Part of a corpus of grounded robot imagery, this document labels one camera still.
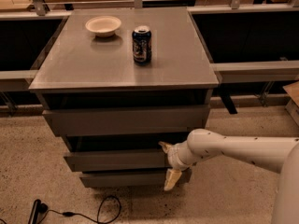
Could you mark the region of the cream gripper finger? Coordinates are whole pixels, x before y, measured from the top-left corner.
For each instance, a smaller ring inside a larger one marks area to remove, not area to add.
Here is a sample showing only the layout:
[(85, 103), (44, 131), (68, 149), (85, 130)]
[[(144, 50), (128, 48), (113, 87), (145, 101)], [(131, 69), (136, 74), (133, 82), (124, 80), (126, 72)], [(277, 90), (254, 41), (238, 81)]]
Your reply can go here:
[(171, 190), (181, 178), (182, 172), (177, 169), (168, 169), (165, 176), (164, 190)]
[(162, 147), (165, 154), (167, 154), (170, 151), (171, 147), (173, 146), (172, 144), (169, 144), (164, 141), (159, 141), (158, 144)]

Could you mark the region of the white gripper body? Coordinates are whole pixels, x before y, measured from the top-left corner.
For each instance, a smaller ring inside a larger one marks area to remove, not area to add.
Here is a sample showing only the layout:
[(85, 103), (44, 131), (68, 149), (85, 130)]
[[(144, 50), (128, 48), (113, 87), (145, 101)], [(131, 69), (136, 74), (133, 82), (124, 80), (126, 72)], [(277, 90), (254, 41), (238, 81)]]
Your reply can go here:
[(186, 170), (200, 160), (199, 156), (192, 153), (186, 141), (170, 145), (167, 158), (171, 167), (180, 171)]

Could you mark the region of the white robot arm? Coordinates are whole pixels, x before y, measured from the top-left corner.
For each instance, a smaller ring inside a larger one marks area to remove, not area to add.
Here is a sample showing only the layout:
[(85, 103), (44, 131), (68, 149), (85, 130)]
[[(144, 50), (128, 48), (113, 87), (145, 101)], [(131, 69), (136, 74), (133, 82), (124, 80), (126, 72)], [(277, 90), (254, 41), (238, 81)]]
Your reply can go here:
[(182, 172), (200, 161), (226, 156), (279, 174), (271, 224), (299, 222), (299, 140), (296, 137), (227, 136), (206, 129), (191, 131), (174, 145), (161, 141), (170, 168), (164, 189), (169, 191)]

